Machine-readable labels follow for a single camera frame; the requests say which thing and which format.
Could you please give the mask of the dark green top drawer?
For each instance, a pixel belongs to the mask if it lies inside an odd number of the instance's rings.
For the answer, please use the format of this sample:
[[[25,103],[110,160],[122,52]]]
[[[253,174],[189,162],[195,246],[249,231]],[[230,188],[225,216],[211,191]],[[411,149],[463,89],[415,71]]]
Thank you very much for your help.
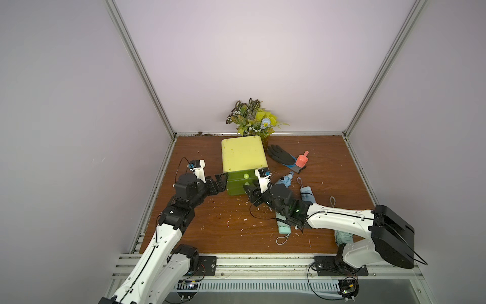
[[[258,178],[255,169],[228,172],[227,192],[229,196],[245,195],[244,186],[252,186]]]

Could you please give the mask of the yellow-green drawer cabinet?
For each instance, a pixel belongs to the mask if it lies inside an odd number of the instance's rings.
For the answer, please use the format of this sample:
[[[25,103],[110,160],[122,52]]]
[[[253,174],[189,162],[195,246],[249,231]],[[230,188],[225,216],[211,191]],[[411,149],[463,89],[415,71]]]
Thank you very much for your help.
[[[259,136],[230,138],[221,141],[224,172],[268,167],[267,158]]]

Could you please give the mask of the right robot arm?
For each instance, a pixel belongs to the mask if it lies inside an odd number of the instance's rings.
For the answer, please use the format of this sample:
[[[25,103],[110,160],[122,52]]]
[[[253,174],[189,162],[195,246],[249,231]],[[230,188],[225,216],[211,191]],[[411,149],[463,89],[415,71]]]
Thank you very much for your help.
[[[415,230],[411,224],[385,205],[373,210],[331,208],[297,199],[283,184],[261,190],[256,185],[244,185],[254,206],[265,204],[283,218],[283,222],[300,231],[330,229],[359,236],[361,240],[339,249],[341,265],[358,269],[376,262],[387,262],[402,269],[412,269],[417,262],[425,264],[415,252]]]

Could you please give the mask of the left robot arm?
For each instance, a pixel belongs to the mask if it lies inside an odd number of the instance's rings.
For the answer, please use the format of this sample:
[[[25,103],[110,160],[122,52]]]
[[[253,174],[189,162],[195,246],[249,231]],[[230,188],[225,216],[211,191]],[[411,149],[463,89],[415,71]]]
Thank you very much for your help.
[[[147,250],[113,296],[99,302],[163,303],[187,273],[196,272],[198,250],[179,241],[194,219],[196,207],[208,196],[224,192],[227,179],[227,173],[205,177],[200,169],[181,175],[174,196],[158,217]]]

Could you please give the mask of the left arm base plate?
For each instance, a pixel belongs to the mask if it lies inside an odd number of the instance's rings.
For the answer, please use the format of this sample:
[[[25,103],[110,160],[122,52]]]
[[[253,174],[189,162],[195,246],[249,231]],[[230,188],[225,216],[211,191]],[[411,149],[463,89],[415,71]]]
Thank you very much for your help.
[[[198,259],[195,266],[191,266],[190,270],[183,276],[183,278],[190,277],[213,277],[216,275],[217,257],[211,255],[203,255]]]

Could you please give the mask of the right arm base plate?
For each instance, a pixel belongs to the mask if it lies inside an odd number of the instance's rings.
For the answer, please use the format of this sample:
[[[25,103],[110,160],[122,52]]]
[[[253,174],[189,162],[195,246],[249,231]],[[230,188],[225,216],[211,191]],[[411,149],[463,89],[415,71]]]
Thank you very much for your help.
[[[318,276],[368,276],[367,267],[361,266],[354,268],[336,256],[315,256],[311,269],[316,271]]]

